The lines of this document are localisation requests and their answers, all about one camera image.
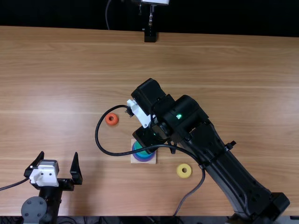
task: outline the white device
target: white device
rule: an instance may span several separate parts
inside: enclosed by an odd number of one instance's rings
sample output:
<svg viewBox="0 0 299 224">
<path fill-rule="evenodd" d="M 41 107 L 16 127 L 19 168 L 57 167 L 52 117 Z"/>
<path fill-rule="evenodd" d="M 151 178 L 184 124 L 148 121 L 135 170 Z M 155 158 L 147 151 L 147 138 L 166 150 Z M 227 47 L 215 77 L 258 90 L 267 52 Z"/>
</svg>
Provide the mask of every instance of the white device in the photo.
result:
<svg viewBox="0 0 299 224">
<path fill-rule="evenodd" d="M 141 0 L 141 2 L 147 4 L 161 4 L 161 5 L 169 4 L 169 0 Z"/>
<path fill-rule="evenodd" d="M 58 162 L 56 160 L 41 160 L 37 169 L 33 169 L 29 177 L 31 184 L 38 186 L 58 187 L 57 175 L 59 173 Z"/>
</svg>

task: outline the black background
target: black background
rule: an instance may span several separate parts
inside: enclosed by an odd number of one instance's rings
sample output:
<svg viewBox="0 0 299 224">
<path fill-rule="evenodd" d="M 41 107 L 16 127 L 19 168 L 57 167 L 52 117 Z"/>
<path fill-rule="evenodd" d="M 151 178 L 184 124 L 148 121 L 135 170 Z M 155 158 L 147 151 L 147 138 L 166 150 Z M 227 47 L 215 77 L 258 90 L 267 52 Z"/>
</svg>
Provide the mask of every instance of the black background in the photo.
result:
<svg viewBox="0 0 299 224">
<path fill-rule="evenodd" d="M 106 29 L 107 0 L 0 0 L 0 25 Z M 111 29 L 141 30 L 148 7 L 112 0 Z M 170 0 L 157 6 L 160 32 L 299 36 L 299 0 Z"/>
</svg>

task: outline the black cable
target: black cable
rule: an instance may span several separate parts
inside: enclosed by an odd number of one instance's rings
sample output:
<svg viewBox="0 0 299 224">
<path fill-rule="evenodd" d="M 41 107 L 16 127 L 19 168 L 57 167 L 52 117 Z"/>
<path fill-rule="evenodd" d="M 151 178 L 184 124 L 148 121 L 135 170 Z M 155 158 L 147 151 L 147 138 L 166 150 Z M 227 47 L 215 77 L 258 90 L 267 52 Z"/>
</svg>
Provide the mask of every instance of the black cable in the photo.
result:
<svg viewBox="0 0 299 224">
<path fill-rule="evenodd" d="M 107 29 L 110 30 L 109 24 L 108 24 L 108 8 L 109 5 L 111 3 L 111 0 L 108 0 L 107 5 L 106 5 L 106 9 L 105 9 L 105 20 L 106 20 L 106 25 L 107 25 Z"/>
<path fill-rule="evenodd" d="M 60 222 L 60 223 L 58 223 L 58 224 L 63 224 L 63 223 L 74 224 L 74 223 L 72 223 L 72 222 L 69 222 L 69 221 L 63 221 L 63 222 Z"/>
<path fill-rule="evenodd" d="M 105 221 L 106 224 L 108 224 L 108 222 L 106 221 L 105 217 L 102 216 L 102 219 Z"/>
<path fill-rule="evenodd" d="M 193 188 L 189 193 L 187 193 L 187 194 L 183 197 L 183 199 L 182 199 L 182 200 L 180 201 L 180 203 L 178 204 L 178 208 L 177 208 L 176 212 L 173 214 L 173 216 L 176 216 L 176 215 L 177 215 L 177 213 L 178 213 L 179 209 L 181 208 L 181 206 L 182 206 L 184 200 L 186 200 L 187 197 L 189 197 L 191 194 L 193 194 L 193 193 L 194 193 L 198 188 L 200 188 L 201 185 L 203 184 L 203 182 L 204 182 L 204 180 L 205 180 L 205 177 L 206 177 L 206 172 L 205 172 L 204 169 L 201 169 L 201 172 L 202 172 L 202 177 L 201 177 L 200 182 L 198 183 L 198 185 L 196 185 L 195 188 Z"/>
<path fill-rule="evenodd" d="M 109 114 L 111 111 L 115 110 L 115 109 L 118 109 L 118 108 L 126 108 L 127 110 L 131 110 L 130 107 L 126 106 L 126 105 L 117 105 L 117 106 L 114 106 L 112 107 L 111 109 L 107 110 L 102 116 L 101 118 L 99 119 L 98 121 L 98 124 L 95 128 L 95 142 L 98 146 L 98 148 L 105 154 L 107 155 L 111 155 L 111 156 L 124 156 L 124 155 L 130 155 L 130 154 L 135 154 L 135 153 L 138 153 L 138 152 L 142 152 L 142 151 L 146 151 L 146 150 L 151 150 L 151 149 L 156 149 L 156 148 L 159 148 L 159 147 L 165 147 L 165 148 L 172 148 L 172 149 L 176 149 L 178 151 L 181 151 L 187 155 L 189 155 L 190 157 L 192 157 L 198 164 L 200 164 L 200 161 L 199 159 L 197 158 L 197 156 L 195 156 L 194 154 L 190 153 L 189 151 L 181 148 L 181 147 L 178 147 L 178 146 L 175 146 L 175 145 L 166 145 L 166 144 L 159 144 L 159 145 L 153 145 L 153 146 L 148 146 L 148 147 L 144 147 L 144 148 L 141 148 L 141 149 L 137 149 L 137 150 L 134 150 L 134 151 L 128 151 L 128 152 L 123 152 L 123 153 L 112 153 L 112 152 L 109 152 L 107 150 L 105 150 L 100 142 L 99 142 L 99 129 L 100 129 L 100 125 L 102 123 L 102 121 L 105 119 L 105 117 L 107 116 L 107 114 Z M 179 209 L 181 208 L 183 202 L 186 200 L 187 197 L 189 197 L 191 194 L 193 194 L 198 188 L 201 187 L 201 185 L 203 184 L 204 180 L 205 180 L 205 177 L 206 177 L 206 173 L 205 173 L 205 170 L 204 169 L 201 169 L 202 171 L 202 178 L 199 182 L 199 184 L 194 188 L 192 189 L 190 192 L 188 192 L 184 197 L 183 199 L 180 201 L 179 205 L 178 205 L 178 208 L 177 210 L 175 211 L 174 216 L 176 216 L 176 214 L 178 213 Z"/>
<path fill-rule="evenodd" d="M 156 149 L 156 148 L 159 148 L 159 147 L 165 147 L 165 148 L 173 148 L 173 149 L 176 149 L 178 151 L 181 151 L 187 155 L 189 155 L 190 157 L 192 157 L 197 163 L 199 163 L 199 160 L 198 158 L 190 153 L 189 151 L 181 148 L 181 147 L 178 147 L 178 146 L 173 146 L 173 145 L 167 145 L 167 144 L 159 144 L 159 145 L 153 145 L 153 146 L 148 146 L 148 147 L 144 147 L 144 148 L 140 148 L 140 149 L 136 149 L 134 151 L 128 151 L 128 152 L 123 152 L 123 153 L 112 153 L 112 152 L 109 152 L 107 150 L 105 150 L 100 142 L 99 142 L 99 128 L 100 128 L 100 125 L 102 123 L 102 121 L 105 119 L 105 117 L 107 116 L 107 114 L 109 114 L 111 111 L 114 111 L 115 109 L 118 109 L 118 108 L 126 108 L 127 110 L 130 110 L 130 108 L 126 105 L 117 105 L 117 106 L 114 106 L 112 107 L 111 109 L 107 110 L 102 116 L 101 118 L 99 119 L 99 122 L 95 128 L 95 142 L 98 146 L 98 148 L 105 154 L 107 155 L 111 155 L 111 156 L 124 156 L 124 155 L 131 155 L 131 154 L 135 154 L 135 153 L 139 153 L 139 152 L 143 152 L 143 151 L 146 151 L 146 150 L 151 150 L 151 149 Z"/>
<path fill-rule="evenodd" d="M 71 219 L 72 221 L 74 221 L 74 222 L 75 222 L 75 224 L 77 224 L 76 220 L 75 220 L 75 219 L 73 219 L 73 218 L 71 218 L 71 217 L 69 217 L 69 216 L 59 216 L 59 217 L 61 217 L 61 218 L 69 218 L 69 219 Z"/>
<path fill-rule="evenodd" d="M 2 190 L 6 190 L 6 189 L 9 189 L 9 188 L 13 188 L 13 187 L 15 187 L 15 186 L 18 186 L 18 185 L 20 185 L 21 183 L 26 182 L 27 180 L 29 180 L 29 178 L 25 178 L 24 180 L 19 181 L 19 182 L 17 182 L 17 183 L 13 183 L 13 184 L 11 184 L 11 185 L 2 187 L 2 188 L 0 188 L 0 191 L 2 191 Z"/>
</svg>

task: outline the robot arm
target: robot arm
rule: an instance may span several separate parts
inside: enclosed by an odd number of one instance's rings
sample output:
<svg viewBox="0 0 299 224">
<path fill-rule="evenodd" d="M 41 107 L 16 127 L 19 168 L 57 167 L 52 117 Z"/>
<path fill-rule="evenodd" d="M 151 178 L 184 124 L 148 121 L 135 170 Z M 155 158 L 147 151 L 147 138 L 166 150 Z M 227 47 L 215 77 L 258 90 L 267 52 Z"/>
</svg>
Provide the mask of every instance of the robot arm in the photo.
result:
<svg viewBox="0 0 299 224">
<path fill-rule="evenodd" d="M 56 160 L 44 160 L 44 152 L 25 170 L 24 176 L 39 190 L 39 196 L 27 199 L 21 209 L 24 224 L 55 224 L 63 191 L 73 191 L 74 185 L 81 185 L 78 153 L 71 164 L 71 179 L 57 178 L 59 167 Z"/>
<path fill-rule="evenodd" d="M 223 143 L 194 99 L 184 95 L 175 101 L 153 79 L 138 86 L 131 96 L 135 107 L 151 120 L 133 136 L 143 147 L 173 141 L 193 153 L 234 208 L 227 224 L 271 224 L 288 207 L 290 201 L 283 193 L 271 193 L 234 157 L 230 150 L 235 142 Z"/>
</svg>

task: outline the wooden table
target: wooden table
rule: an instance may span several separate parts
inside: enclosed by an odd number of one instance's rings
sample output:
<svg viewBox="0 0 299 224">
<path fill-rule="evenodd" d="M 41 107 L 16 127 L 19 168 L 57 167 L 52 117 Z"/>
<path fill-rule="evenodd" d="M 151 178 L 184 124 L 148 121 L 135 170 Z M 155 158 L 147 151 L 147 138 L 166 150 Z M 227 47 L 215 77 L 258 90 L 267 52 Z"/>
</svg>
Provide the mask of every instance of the wooden table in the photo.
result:
<svg viewBox="0 0 299 224">
<path fill-rule="evenodd" d="M 0 186 L 23 179 L 45 152 L 70 177 L 74 153 L 82 186 L 63 193 L 60 215 L 172 215 L 200 179 L 190 157 L 158 151 L 157 165 L 103 154 L 94 141 L 100 116 L 125 104 L 143 81 L 156 79 L 175 99 L 195 98 L 234 155 L 273 192 L 291 201 L 285 215 L 299 214 L 299 39 L 266 36 L 160 34 L 0 27 Z M 117 127 L 100 129 L 102 145 L 130 150 L 140 126 L 124 110 Z M 178 164 L 192 167 L 180 179 Z M 38 191 L 29 182 L 0 192 L 0 215 L 20 215 Z M 231 215 L 228 200 L 209 175 L 179 215 Z"/>
</svg>

